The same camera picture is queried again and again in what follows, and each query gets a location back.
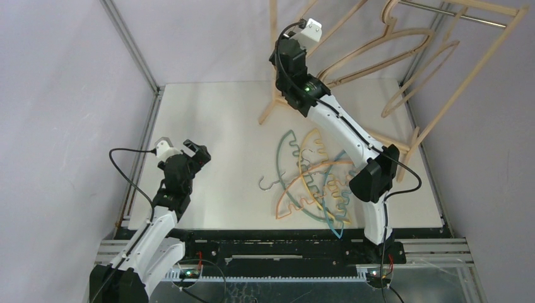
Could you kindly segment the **orange plastic hanger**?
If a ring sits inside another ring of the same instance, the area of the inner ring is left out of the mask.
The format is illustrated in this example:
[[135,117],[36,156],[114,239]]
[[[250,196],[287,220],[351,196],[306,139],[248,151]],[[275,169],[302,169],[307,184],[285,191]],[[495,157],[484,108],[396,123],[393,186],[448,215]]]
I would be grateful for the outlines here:
[[350,224],[349,199],[343,197],[346,181],[335,176],[334,170],[351,168],[349,160],[318,163],[301,168],[288,182],[282,182],[282,193],[275,203],[275,218],[286,219],[297,212],[309,218],[335,225]]

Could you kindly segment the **wooden hanger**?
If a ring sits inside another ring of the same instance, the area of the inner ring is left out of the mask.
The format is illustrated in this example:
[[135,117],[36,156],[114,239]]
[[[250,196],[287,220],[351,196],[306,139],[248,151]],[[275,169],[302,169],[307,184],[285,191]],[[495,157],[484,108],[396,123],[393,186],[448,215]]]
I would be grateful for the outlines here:
[[466,13],[468,9],[469,8],[467,6],[463,6],[454,15],[454,20],[449,25],[446,33],[443,35],[438,50],[409,78],[408,81],[402,85],[400,89],[398,89],[394,96],[391,97],[391,99],[383,108],[381,117],[385,118],[389,116],[398,107],[406,103],[415,93],[419,92],[434,77],[437,71],[448,61],[460,43],[459,40],[450,39],[451,32],[456,27],[461,15]]
[[324,42],[326,42],[334,33],[336,33],[357,11],[359,11],[368,1],[308,1],[308,3],[296,15],[294,22],[305,19],[313,7],[320,2],[323,6],[328,6],[328,12],[334,9],[341,9],[344,15],[333,26],[328,28],[322,38],[312,48],[307,50],[307,57],[310,57]]
[[[382,33],[319,71],[317,74],[318,78],[325,81],[329,88],[334,88],[335,86],[364,78],[405,59],[414,57],[429,46],[435,37],[435,30],[425,27],[397,27],[398,18],[393,15],[393,11],[400,3],[400,1],[387,1],[380,12],[380,21],[383,24]],[[401,50],[396,50],[389,55],[376,53],[381,48],[386,47],[387,44],[411,38],[419,38],[419,41],[411,46],[403,47]],[[346,68],[357,59],[366,59],[367,61],[356,71],[347,72],[338,76],[335,75],[335,73]]]

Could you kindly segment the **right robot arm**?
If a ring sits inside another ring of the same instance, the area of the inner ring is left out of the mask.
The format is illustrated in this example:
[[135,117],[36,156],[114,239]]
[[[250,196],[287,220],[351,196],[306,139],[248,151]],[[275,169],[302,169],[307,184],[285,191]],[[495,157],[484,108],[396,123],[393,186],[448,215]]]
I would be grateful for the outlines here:
[[365,214],[365,256],[374,263],[390,253],[386,240],[392,229],[386,201],[396,174],[399,149],[384,146],[366,132],[339,104],[330,89],[312,76],[306,66],[306,50],[282,35],[269,58],[276,69],[276,88],[287,103],[327,131],[349,156],[358,173],[349,182]]

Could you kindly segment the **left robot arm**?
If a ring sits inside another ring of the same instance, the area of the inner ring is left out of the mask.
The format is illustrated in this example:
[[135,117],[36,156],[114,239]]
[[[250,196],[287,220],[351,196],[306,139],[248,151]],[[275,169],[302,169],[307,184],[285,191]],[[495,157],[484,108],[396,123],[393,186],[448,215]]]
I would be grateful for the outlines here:
[[144,224],[107,265],[94,266],[89,278],[89,302],[149,302],[153,291],[179,261],[196,258],[197,246],[187,239],[163,242],[191,202],[196,174],[211,160],[206,146],[185,140],[189,153],[178,150],[167,137],[150,150],[163,172]]

